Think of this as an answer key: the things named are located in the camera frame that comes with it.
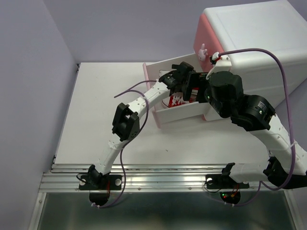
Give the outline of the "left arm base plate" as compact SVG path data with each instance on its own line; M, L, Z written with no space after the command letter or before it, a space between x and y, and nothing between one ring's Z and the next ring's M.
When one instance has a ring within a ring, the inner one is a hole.
M123 193L121 175L107 175L94 180L88 173L79 173L76 178L79 181L78 189L89 191L89 202L92 207L98 209L114 206ZM111 190L120 191L120 195L115 200L111 200Z

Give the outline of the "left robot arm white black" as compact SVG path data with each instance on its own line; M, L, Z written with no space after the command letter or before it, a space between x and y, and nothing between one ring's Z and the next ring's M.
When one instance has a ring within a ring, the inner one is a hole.
M161 100L170 95L183 92L188 75L194 72L194 67L186 62L172 65L172 70L154 81L154 85L134 101L120 103L115 111L112 121L112 137L99 161L92 164L88 172L83 174L79 181L89 186L88 190L106 190L111 184L111 168L117 156L134 140L143 125L140 119L148 119L149 110Z

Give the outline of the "red sneaker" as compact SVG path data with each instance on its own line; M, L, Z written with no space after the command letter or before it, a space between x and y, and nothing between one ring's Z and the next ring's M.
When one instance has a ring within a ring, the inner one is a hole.
M161 101L161 105L163 108L172 108L180 105L185 105L189 103L196 102L196 96L198 93L198 88L193 88L190 98L187 101L183 100L183 93L177 92L172 94L171 96L163 99Z
M167 73L169 73L169 72L171 72L171 71L170 71L170 70L160 70L160 71L159 71L159 78L162 77L162 76L164 76L165 74L167 74Z

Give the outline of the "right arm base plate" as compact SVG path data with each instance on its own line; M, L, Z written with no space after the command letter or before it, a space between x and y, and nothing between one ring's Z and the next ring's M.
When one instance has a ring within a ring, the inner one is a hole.
M204 182L204 189L212 194L218 193L221 201L226 204L238 205L241 199L241 189L249 189L249 183L237 183L229 176L208 174Z

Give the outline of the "drawer pink front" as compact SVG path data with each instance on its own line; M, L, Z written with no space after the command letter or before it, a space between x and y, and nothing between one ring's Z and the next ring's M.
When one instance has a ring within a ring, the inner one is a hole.
M197 72L201 72L201 66L198 62L196 54L184 55L172 59L167 59L152 64L143 63L143 72L146 80L156 80L162 74L162 71L170 71L173 64L180 64L181 62L187 62L191 64ZM209 105L207 103L190 103L185 105L180 105L171 108L163 108L162 103L158 102L154 106L153 116L158 127L161 125L177 121L180 119L185 119L197 115L203 115L209 110Z
M213 68L210 56L215 52L226 51L223 32L224 26L219 19L212 19L204 12L200 15L193 48L203 72L209 72Z

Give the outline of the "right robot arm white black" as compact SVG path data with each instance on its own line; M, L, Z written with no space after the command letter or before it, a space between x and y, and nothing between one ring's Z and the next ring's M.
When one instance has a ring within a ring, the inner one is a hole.
M228 71L211 75L190 71L183 87L184 99L190 97L193 88L198 88L197 102L209 103L221 118L230 118L271 154L262 162L228 163L220 174L211 176L210 188L252 181L269 182L283 189L306 187L307 152L295 143L264 97L245 94L241 77Z

